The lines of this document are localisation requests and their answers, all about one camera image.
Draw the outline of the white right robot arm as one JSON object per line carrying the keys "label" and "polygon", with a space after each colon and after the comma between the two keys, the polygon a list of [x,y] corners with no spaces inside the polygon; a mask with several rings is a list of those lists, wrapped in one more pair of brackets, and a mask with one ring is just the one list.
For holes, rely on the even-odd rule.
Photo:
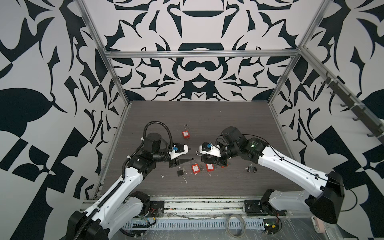
{"label": "white right robot arm", "polygon": [[206,164],[226,167],[228,160],[240,157],[256,165],[268,168],[302,188],[296,192],[281,192],[268,189],[260,200],[245,201],[245,212],[249,217],[275,216],[286,211],[311,213],[329,224],[338,222],[345,192],[340,174],[322,171],[305,166],[276,150],[262,137],[242,134],[238,128],[230,126],[224,129],[218,141],[204,142],[199,146],[197,155]]}

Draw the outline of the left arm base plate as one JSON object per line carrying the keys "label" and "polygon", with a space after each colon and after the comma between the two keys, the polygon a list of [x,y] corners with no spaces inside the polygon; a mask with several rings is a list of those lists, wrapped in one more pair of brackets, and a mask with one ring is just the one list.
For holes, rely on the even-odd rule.
{"label": "left arm base plate", "polygon": [[165,202],[164,201],[150,201],[144,203],[139,216],[145,217],[160,217],[164,214]]}

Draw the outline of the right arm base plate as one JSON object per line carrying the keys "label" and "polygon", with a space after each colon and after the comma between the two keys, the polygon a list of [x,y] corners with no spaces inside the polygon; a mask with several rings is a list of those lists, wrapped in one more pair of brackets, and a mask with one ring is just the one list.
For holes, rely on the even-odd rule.
{"label": "right arm base plate", "polygon": [[276,210],[269,202],[262,200],[245,200],[245,213],[248,217],[286,216],[286,211]]}

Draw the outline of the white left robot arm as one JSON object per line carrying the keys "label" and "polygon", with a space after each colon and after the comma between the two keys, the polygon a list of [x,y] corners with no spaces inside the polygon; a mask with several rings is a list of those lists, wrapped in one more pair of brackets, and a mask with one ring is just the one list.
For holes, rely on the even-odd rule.
{"label": "white left robot arm", "polygon": [[110,240],[126,223],[148,213],[151,198],[134,189],[142,183],[157,163],[181,165],[179,157],[189,152],[187,145],[174,142],[167,125],[147,123],[141,144],[127,157],[118,180],[84,212],[74,212],[68,221],[67,240]]}

